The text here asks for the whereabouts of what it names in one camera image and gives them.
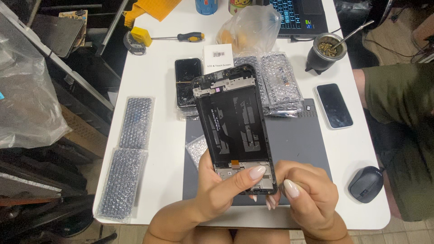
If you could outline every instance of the barcode label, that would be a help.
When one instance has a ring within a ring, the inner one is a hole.
[[[213,52],[213,57],[224,56],[224,52]]]

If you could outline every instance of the black mouse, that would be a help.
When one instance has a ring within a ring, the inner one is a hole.
[[[348,191],[359,202],[369,203],[378,195],[381,188],[383,188],[382,170],[367,166],[357,172],[348,186]]]

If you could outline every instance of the screwdriver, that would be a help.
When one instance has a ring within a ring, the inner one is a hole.
[[[153,37],[152,40],[178,40],[178,41],[189,41],[198,42],[205,38],[205,34],[200,32],[190,32],[187,34],[178,34],[178,36],[171,37]]]

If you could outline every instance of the manicured nail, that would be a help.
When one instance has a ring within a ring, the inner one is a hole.
[[[252,180],[256,180],[256,179],[262,177],[264,175],[265,171],[266,171],[265,166],[261,165],[261,166],[256,166],[253,169],[251,169],[249,174],[250,174],[250,177],[252,178]]]
[[[290,198],[296,198],[300,195],[300,190],[297,188],[296,184],[288,179],[283,181],[285,186],[285,191]]]
[[[273,209],[276,209],[276,200],[274,200],[274,198],[272,198],[270,195],[267,195],[268,197],[268,201],[270,202],[270,205]]]
[[[270,202],[265,198],[265,203],[267,204],[268,210],[271,210]]]

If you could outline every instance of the hand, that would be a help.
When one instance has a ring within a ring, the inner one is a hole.
[[[269,202],[278,203],[283,192],[291,203],[292,217],[306,231],[324,240],[339,239],[346,235],[345,223],[335,212],[338,190],[324,169],[281,160],[275,166],[275,173],[279,191],[268,196]],[[334,228],[337,218],[342,222],[339,222],[338,229]],[[324,231],[332,228],[332,233]]]
[[[223,214],[232,205],[237,194],[261,180],[265,170],[264,166],[251,167],[222,180],[214,171],[210,153],[206,150],[199,161],[199,184],[194,199],[201,216],[200,222]]]

